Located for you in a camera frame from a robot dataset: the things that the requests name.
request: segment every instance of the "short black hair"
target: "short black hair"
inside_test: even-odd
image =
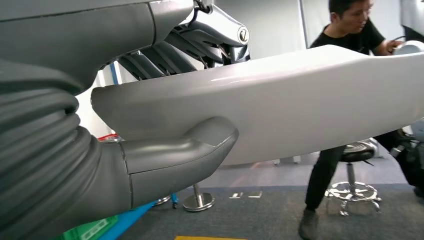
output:
[[[351,8],[352,4],[363,1],[365,0],[329,0],[328,10],[330,13],[336,13],[342,17],[343,14]]]

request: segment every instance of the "black stool seat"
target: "black stool seat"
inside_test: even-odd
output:
[[[373,158],[374,154],[375,149],[372,146],[358,141],[346,146],[340,162],[355,163],[366,161]]]

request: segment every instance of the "white wall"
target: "white wall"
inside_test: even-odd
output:
[[[297,0],[214,0],[214,4],[247,27],[252,59],[305,48]]]
[[[328,0],[301,1],[303,3],[307,45],[310,46],[323,28],[330,23]],[[370,18],[380,33],[388,40],[404,34],[401,27],[400,0],[374,0]]]
[[[81,119],[81,123],[79,125],[88,129],[96,138],[108,135],[112,132],[112,130],[94,112],[91,105],[92,90],[97,87],[110,85],[111,83],[113,84],[112,73],[109,66],[107,66],[104,70],[99,71],[93,85],[88,90],[76,96],[76,99],[79,102],[79,108],[76,111],[76,114],[78,114]]]

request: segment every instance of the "chrome stool base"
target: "chrome stool base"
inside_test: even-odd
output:
[[[156,201],[156,203],[154,204],[154,206],[158,206],[158,205],[162,205],[166,202],[168,202],[171,199],[171,196],[166,196],[166,197],[162,197],[159,200]]]
[[[375,210],[380,212],[380,202],[382,199],[378,197],[377,190],[368,184],[355,181],[350,184],[348,181],[334,183],[330,189],[325,191],[327,198],[336,198],[341,200],[340,215],[349,216],[348,203],[369,202],[375,207]]]
[[[193,185],[194,195],[187,197],[182,206],[188,212],[201,212],[211,208],[215,204],[215,198],[206,192],[199,192],[199,186]]]

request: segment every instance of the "floor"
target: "floor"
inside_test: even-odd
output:
[[[380,147],[382,158],[373,158],[371,166],[365,162],[354,164],[356,180],[367,184],[406,184],[404,175],[389,153]],[[299,164],[292,158],[253,164],[222,166],[212,176],[199,183],[200,188],[306,186],[318,153],[301,156]],[[346,164],[339,163],[333,182],[347,180]]]

